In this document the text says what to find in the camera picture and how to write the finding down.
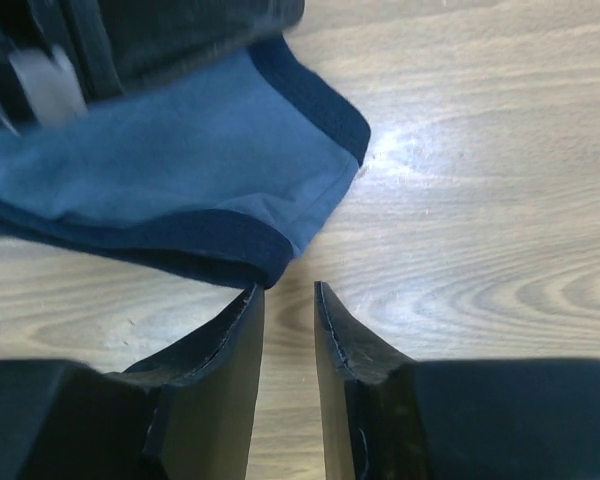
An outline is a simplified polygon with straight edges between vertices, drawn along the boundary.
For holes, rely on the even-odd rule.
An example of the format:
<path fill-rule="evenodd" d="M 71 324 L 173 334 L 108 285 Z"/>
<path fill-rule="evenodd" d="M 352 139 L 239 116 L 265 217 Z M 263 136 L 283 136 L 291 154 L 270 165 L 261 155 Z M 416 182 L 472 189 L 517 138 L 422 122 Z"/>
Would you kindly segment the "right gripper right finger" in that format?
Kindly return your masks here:
<path fill-rule="evenodd" d="M 600 359 L 416 361 L 314 293 L 330 479 L 600 479 Z"/>

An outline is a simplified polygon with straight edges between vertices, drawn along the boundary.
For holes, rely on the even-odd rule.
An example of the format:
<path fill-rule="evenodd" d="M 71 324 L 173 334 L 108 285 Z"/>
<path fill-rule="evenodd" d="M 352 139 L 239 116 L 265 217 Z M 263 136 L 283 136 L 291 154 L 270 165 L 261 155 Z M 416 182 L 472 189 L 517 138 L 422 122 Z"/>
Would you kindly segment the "blue tank top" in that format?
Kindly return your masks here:
<path fill-rule="evenodd" d="M 273 38 L 62 127 L 0 131 L 0 236 L 269 288 L 346 195 L 370 132 Z"/>

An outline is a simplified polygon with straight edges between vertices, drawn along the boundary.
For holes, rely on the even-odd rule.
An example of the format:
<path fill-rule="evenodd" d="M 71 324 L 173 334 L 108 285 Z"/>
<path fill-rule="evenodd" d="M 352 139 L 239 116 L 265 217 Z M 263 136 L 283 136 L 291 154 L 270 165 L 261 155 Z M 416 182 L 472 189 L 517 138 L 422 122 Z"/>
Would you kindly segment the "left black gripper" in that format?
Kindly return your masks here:
<path fill-rule="evenodd" d="M 55 126 L 295 26 L 302 1 L 0 1 L 0 128 Z"/>

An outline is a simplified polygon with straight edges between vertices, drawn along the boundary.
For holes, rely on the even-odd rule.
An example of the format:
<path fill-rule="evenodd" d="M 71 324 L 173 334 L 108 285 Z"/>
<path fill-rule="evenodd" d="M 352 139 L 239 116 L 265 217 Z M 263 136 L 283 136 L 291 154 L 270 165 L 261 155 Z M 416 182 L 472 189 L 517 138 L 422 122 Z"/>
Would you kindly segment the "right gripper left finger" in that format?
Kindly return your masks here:
<path fill-rule="evenodd" d="M 264 293 L 122 372 L 0 360 L 0 479 L 242 479 L 258 395 Z"/>

